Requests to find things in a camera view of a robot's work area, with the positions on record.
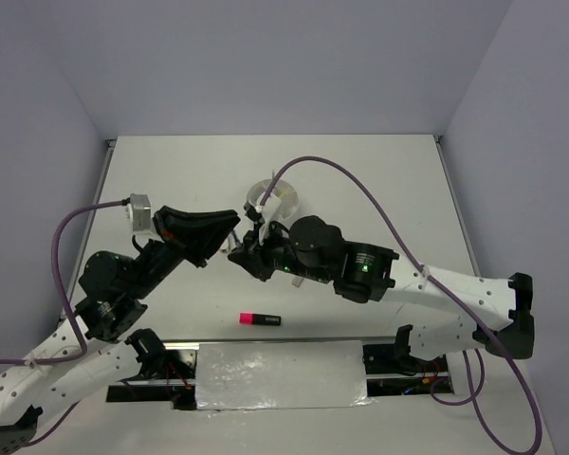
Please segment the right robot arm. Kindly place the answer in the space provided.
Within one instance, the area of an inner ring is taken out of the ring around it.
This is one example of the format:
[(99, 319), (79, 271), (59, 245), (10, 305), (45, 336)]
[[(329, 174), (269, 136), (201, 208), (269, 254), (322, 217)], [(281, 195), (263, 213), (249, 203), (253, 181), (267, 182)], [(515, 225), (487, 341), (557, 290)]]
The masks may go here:
[(449, 313), (447, 323), (397, 328), (394, 361), (404, 371), (470, 349), (514, 360), (534, 353), (533, 279), (524, 273), (485, 279), (415, 265), (392, 249), (347, 241), (338, 227), (317, 216), (291, 227), (278, 222), (256, 227), (228, 258), (261, 282), (283, 272), (331, 284), (336, 295), (359, 304), (414, 304)]

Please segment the pink capped black highlighter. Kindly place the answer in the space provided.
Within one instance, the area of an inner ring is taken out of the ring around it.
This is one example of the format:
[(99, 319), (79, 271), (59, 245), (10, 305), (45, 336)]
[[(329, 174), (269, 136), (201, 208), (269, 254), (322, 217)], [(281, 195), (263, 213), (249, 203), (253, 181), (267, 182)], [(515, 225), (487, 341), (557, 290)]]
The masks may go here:
[(241, 313), (239, 323), (242, 325), (281, 326), (282, 318), (274, 315)]

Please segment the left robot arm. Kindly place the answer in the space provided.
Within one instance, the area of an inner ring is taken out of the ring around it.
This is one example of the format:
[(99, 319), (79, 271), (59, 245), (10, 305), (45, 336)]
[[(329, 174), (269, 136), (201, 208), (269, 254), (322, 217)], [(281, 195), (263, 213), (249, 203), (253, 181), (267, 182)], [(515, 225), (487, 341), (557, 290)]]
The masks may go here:
[(161, 375), (169, 363), (163, 342), (153, 330), (134, 327), (147, 309), (143, 299), (182, 262), (206, 266), (240, 221), (232, 209), (153, 211), (138, 194), (106, 206), (125, 208), (133, 234), (150, 238), (135, 258), (93, 254), (79, 278), (83, 299), (63, 300), (64, 322), (25, 357), (2, 360), (0, 454), (39, 444), (45, 421), (68, 415), (112, 382)]

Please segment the blue clear pen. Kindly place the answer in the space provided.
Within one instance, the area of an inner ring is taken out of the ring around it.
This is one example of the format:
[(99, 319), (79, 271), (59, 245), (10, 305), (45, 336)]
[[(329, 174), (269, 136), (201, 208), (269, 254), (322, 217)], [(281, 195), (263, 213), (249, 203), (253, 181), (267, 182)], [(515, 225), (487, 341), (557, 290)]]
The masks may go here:
[(233, 242), (234, 242), (234, 244), (235, 244), (235, 247), (236, 247), (236, 248), (241, 247), (242, 243), (241, 243), (241, 241), (240, 241), (240, 239), (239, 239), (239, 237), (238, 237), (236, 231), (235, 231), (235, 230), (232, 230), (231, 233), (230, 233), (230, 235), (231, 235), (231, 237), (232, 237), (232, 239), (233, 239)]

